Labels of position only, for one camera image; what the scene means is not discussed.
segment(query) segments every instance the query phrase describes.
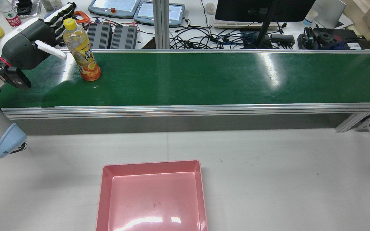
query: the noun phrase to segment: keyboard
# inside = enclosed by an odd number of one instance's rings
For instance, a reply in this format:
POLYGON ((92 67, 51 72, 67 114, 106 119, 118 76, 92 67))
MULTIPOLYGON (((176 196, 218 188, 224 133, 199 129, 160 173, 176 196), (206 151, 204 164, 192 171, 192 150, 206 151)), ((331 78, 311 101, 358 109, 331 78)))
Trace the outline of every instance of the keyboard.
MULTIPOLYGON (((234 22, 234 21, 223 21, 211 17, 212 26, 215 29, 261 29, 261 22, 234 22)), ((278 30, 278 23, 271 22, 269 29, 278 30)))

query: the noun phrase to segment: computer mouse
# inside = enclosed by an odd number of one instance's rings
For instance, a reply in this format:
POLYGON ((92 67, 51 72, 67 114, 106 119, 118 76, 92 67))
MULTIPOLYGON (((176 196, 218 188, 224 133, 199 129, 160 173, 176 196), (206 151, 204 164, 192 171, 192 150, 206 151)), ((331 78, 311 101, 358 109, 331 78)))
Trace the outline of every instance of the computer mouse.
POLYGON ((205 6, 205 10, 208 14, 215 14, 216 13, 216 7, 213 3, 207 3, 205 6))

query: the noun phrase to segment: laptop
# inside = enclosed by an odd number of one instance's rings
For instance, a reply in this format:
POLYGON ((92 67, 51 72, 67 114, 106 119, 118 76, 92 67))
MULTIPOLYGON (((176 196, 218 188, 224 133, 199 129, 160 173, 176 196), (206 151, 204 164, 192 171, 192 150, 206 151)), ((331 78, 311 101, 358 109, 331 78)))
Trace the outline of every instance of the laptop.
POLYGON ((346 4, 340 0, 316 0, 312 9, 318 12, 315 19, 324 28, 336 28, 346 4))

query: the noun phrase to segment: orange clamp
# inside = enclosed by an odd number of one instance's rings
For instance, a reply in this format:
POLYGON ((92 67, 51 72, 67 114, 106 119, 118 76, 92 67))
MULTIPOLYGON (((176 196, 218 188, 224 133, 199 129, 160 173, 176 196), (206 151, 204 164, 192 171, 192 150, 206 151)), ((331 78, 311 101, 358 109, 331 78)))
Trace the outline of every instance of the orange clamp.
POLYGON ((78 19, 77 21, 76 21, 76 23, 86 23, 86 22, 89 22, 89 21, 91 21, 91 19, 88 17, 88 15, 86 15, 84 12, 82 12, 82 11, 76 11, 76 12, 74 12, 74 16, 81 16, 82 17, 82 19, 78 19))

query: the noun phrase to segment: plastic bottle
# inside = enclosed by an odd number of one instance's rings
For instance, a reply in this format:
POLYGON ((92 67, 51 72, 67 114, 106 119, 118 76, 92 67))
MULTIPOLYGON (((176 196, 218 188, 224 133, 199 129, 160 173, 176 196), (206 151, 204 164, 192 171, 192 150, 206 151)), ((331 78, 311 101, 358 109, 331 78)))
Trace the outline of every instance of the plastic bottle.
POLYGON ((21 25, 21 19, 8 0, 0 0, 0 11, 11 26, 21 25))
POLYGON ((92 54, 91 44, 85 30, 76 26, 75 19, 64 20, 64 42, 75 58, 79 73, 86 81, 97 80, 101 75, 100 67, 92 54))

